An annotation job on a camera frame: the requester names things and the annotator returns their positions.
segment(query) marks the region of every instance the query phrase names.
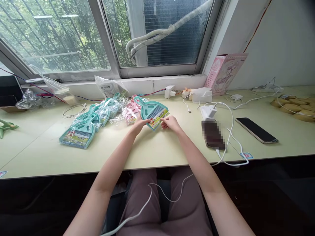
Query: red wire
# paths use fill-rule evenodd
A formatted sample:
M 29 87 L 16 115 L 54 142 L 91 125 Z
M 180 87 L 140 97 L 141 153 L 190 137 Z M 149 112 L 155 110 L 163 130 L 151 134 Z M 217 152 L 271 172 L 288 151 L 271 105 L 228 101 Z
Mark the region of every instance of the red wire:
M 249 42 L 248 42 L 248 44 L 247 44 L 247 46 L 246 46 L 246 48 L 245 48 L 244 52 L 246 51 L 246 49 L 248 48 L 248 46 L 249 46 L 250 42 L 252 41 L 252 39 L 253 39 L 253 37 L 254 37 L 254 35 L 255 35 L 255 33 L 256 33 L 256 31 L 257 31 L 257 29 L 258 29 L 259 25 L 260 25 L 260 22 L 262 21 L 263 16 L 265 15 L 265 13 L 266 13 L 266 11 L 267 11 L 267 9 L 268 9 L 268 7 L 269 7 L 269 5 L 270 5 L 271 1 L 272 1 L 272 0 L 270 0 L 270 2 L 269 2 L 269 4 L 268 4 L 268 6 L 266 7 L 265 11 L 263 12 L 263 15 L 262 15 L 262 17 L 260 18 L 260 21 L 259 21 L 259 23 L 258 23 L 258 25 L 257 25 L 257 27 L 256 27 L 256 29 L 255 29 L 255 32 L 254 32 L 253 36 L 251 37 L 251 39 L 249 40 Z
M 18 75 L 16 75 L 16 74 L 13 74 L 13 73 L 11 73 L 11 72 L 8 72 L 8 71 L 6 71 L 6 70 L 4 70 L 6 73 L 9 73 L 9 74 L 11 74 L 11 75 L 14 75 L 14 76 L 16 76 L 16 77 L 18 77 L 18 78 L 20 78 L 20 79 L 22 79 L 22 80 L 24 80 L 24 81 L 26 81 L 25 79 L 23 79 L 23 78 L 21 78 L 20 76 L 18 76 Z M 39 88 L 39 89 L 41 89 L 41 90 L 43 90 L 43 91 L 45 91 L 45 92 L 47 92 L 47 93 L 49 93 L 49 94 L 51 94 L 52 96 L 54 96 L 54 97 L 56 97 L 56 98 L 58 98 L 57 96 L 55 96 L 54 94 L 52 94 L 52 93 L 50 93 L 50 92 L 48 92 L 48 91 L 46 91 L 46 90 L 44 90 L 43 88 L 40 88 L 40 87 L 38 87 L 37 85 L 35 85 L 35 84 L 32 84 L 32 83 L 29 83 L 29 84 L 31 84 L 31 85 L 33 85 L 33 86 L 35 86 L 35 87 L 37 87 L 37 88 Z
M 164 89 L 161 89 L 161 90 L 156 91 L 156 92 L 161 92 L 161 91 L 164 91 L 164 90 L 166 90 L 166 89 L 164 88 Z M 151 95 L 151 94 L 153 94 L 153 93 L 149 93 L 149 94 L 141 95 L 141 97 L 143 97 L 143 96 L 148 96 L 148 95 Z

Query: left hand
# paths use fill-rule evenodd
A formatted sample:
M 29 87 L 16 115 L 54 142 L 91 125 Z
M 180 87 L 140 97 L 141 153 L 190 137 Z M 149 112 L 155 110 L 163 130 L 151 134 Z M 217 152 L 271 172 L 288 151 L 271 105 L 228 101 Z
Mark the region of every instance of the left hand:
M 145 126 L 146 123 L 149 123 L 150 120 L 143 120 L 141 118 L 141 115 L 139 113 L 136 122 L 132 125 L 132 128 L 130 130 L 130 132 L 138 135 L 140 133 L 140 131 L 142 130 L 143 126 Z

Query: windowsill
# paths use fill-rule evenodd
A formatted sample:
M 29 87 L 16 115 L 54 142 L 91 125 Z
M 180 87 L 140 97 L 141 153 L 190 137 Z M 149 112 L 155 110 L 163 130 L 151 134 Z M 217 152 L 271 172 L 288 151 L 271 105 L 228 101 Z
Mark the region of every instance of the windowsill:
M 197 89 L 203 87 L 207 76 L 204 74 L 198 75 L 176 75 L 176 76 L 161 76 L 148 78 L 133 78 L 133 79 L 118 79 L 116 81 L 122 82 L 129 94 L 148 94 L 164 89 L 168 85 L 174 85 L 175 90 L 183 90 L 186 88 Z M 98 89 L 95 81 L 62 83 L 71 89 L 74 95 L 78 95 L 87 99 L 102 98 L 103 94 Z M 38 87 L 47 90 L 46 84 L 36 84 Z M 29 85 L 21 85 L 23 90 L 31 88 L 34 92 L 40 92 L 39 88 Z

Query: hand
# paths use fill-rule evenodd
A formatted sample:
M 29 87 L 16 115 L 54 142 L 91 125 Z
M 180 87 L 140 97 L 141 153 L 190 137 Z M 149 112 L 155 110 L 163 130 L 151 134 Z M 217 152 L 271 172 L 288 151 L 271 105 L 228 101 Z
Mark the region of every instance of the hand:
M 162 121 L 162 124 L 161 124 L 162 129 L 170 128 L 171 130 L 173 130 L 176 133 L 178 133 L 182 130 L 180 125 L 177 122 L 177 119 L 173 116 L 161 118 L 161 121 Z
M 146 123 L 149 123 L 150 120 L 143 120 L 141 118 L 140 113 L 138 114 L 136 122 L 132 125 L 132 128 L 130 132 L 134 133 L 135 135 L 138 135 L 140 131 L 142 130 L 143 126 L 145 126 Z

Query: bread roll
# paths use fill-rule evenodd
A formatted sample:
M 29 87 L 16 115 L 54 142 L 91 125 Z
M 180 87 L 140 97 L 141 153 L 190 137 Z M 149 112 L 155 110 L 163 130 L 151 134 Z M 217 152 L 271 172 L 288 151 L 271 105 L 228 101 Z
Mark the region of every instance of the bread roll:
M 300 101 L 298 100 L 298 98 L 294 99 L 294 98 L 291 98 L 289 99 L 289 101 L 295 105 L 306 105 L 307 103 L 306 102 L 303 102 L 303 101 Z
M 294 114 L 302 110 L 300 106 L 291 103 L 284 104 L 283 106 L 284 107 L 280 107 L 280 110 L 288 114 Z
M 300 105 L 305 110 L 315 111 L 315 107 L 312 107 L 310 105 Z
M 315 121 L 315 112 L 309 110 L 301 110 L 298 114 L 293 115 L 294 118 L 306 122 L 314 122 Z
M 309 100 L 312 100 L 312 103 L 315 103 L 315 98 L 307 98 Z
M 296 100 L 306 102 L 306 103 L 312 103 L 313 102 L 311 99 L 308 99 L 308 98 L 297 98 Z
M 284 105 L 284 104 L 287 104 L 287 103 L 290 103 L 288 100 L 285 100 L 285 99 L 282 99 L 282 98 L 275 98 L 270 104 L 274 107 L 278 107 L 280 108 L 281 105 Z

